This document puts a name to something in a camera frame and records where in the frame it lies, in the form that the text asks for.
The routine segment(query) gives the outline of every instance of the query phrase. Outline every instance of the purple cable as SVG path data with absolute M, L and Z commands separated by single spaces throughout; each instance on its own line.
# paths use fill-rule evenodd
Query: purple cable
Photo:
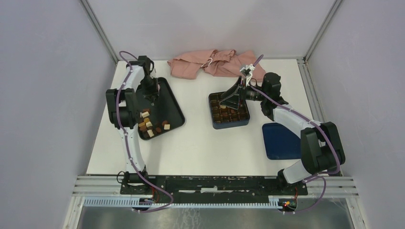
M 146 180 L 146 179 L 142 176 L 142 174 L 139 172 L 139 170 L 137 169 L 137 167 L 135 166 L 135 164 L 134 164 L 134 162 L 133 162 L 133 160 L 132 160 L 131 152 L 129 151 L 129 145 L 128 145 L 128 133 L 127 133 L 127 131 L 124 129 L 124 127 L 122 126 L 121 119 L 120 119 L 120 117 L 119 117 L 119 95 L 121 94 L 121 90 L 122 90 L 122 88 L 124 88 L 125 84 L 127 83 L 128 78 L 129 78 L 129 76 L 131 75 L 131 73 L 133 72 L 133 70 L 132 70 L 132 65 L 129 63 L 129 61 L 128 61 L 127 59 L 125 59 L 125 58 L 122 56 L 122 53 L 126 53 L 126 54 L 130 55 L 130 56 L 132 56 L 133 58 L 135 58 L 136 60 L 138 60 L 138 59 L 137 59 L 134 55 L 132 55 L 131 53 L 129 53 L 129 52 L 127 52 L 127 51 L 120 51 L 120 52 L 119 52 L 119 56 L 120 56 L 125 62 L 127 62 L 128 66 L 129 66 L 128 75 L 125 77 L 123 83 L 122 83 L 121 86 L 119 87 L 119 90 L 118 90 L 118 93 L 117 93 L 117 100 L 116 100 L 116 110 L 117 110 L 118 125 L 119 125 L 119 127 L 124 131 L 125 146 L 126 146 L 126 148 L 127 148 L 127 154 L 128 154 L 129 161 L 131 162 L 131 165 L 132 165 L 132 167 L 134 167 L 134 169 L 135 169 L 136 173 L 138 174 L 138 176 L 139 176 L 143 181 L 145 181 L 148 185 L 154 187 L 155 189 L 157 189 L 157 190 L 163 192 L 164 194 L 166 194 L 166 195 L 167 195 L 168 197 L 170 197 L 170 199 L 171 199 L 168 204 L 165 204 L 165 205 L 163 205 L 163 206 L 161 206 L 161 207 L 158 207 L 158 208 L 155 208 L 155 209 L 151 209 L 151 210 L 145 210 L 145 211 L 139 211 L 139 210 L 138 210 L 138 213 L 149 213 L 149 212 L 159 211 L 159 210 L 162 210 L 162 209 L 164 209 L 165 207 L 169 206 L 170 204 L 172 204 L 172 203 L 174 202 L 174 198 L 173 198 L 172 195 L 170 195 L 170 193 L 168 193 L 168 192 L 165 191 L 164 189 L 162 189 L 162 188 L 160 188 L 160 187 L 158 187 L 158 186 L 156 186 L 156 185 L 150 183 L 148 180 Z
M 294 215 L 294 214 L 297 214 L 297 213 L 300 213 L 300 212 L 309 211 L 309 210 L 313 209 L 315 206 L 317 206 L 320 203 L 320 200 L 322 200 L 323 195 L 325 194 L 325 191 L 326 191 L 326 180 L 325 180 L 324 177 L 316 177 L 316 178 L 312 179 L 311 181 L 316 180 L 316 179 L 322 179 L 323 180 L 323 190 L 322 190 L 322 193 L 320 194 L 318 200 L 309 208 L 305 208 L 303 210 L 293 211 L 293 212 L 284 211 L 283 213 L 287 213 L 289 215 Z
M 289 109 L 288 107 L 285 107 L 279 103 L 277 103 L 276 101 L 274 101 L 273 99 L 271 99 L 268 95 L 266 95 L 264 92 L 260 91 L 259 89 L 255 88 L 254 86 L 250 85 L 250 87 L 259 92 L 260 94 L 262 94 L 262 96 L 264 96 L 266 99 L 270 100 L 272 103 L 274 103 L 275 105 L 283 108 L 284 110 L 287 111 L 291 111 L 292 113 L 296 114 L 298 117 L 304 119 L 306 122 L 309 122 L 310 124 L 312 124 L 315 128 L 317 128 L 317 130 L 320 132 L 320 134 L 323 136 L 323 138 L 325 139 L 326 143 L 328 144 L 330 150 L 332 151 L 333 157 L 335 158 L 336 161 L 336 170 L 332 171 L 332 172 L 321 172 L 319 174 L 336 174 L 339 173 L 339 171 L 341 170 L 341 164 L 340 161 L 338 159 L 338 155 L 336 154 L 335 149 L 332 146 L 332 143 L 330 142 L 330 140 L 328 139 L 328 137 L 326 136 L 325 132 L 320 128 L 320 126 L 316 125 L 313 121 L 311 121 L 309 118 L 305 117 L 304 115 L 302 115 L 300 112 Z M 311 180 L 312 178 L 316 177 L 318 174 L 316 175 L 312 175 L 306 179 Z
M 264 56 L 263 54 L 259 56 L 259 58 L 253 64 L 253 67 L 256 67 L 256 65 L 262 60 L 263 56 Z

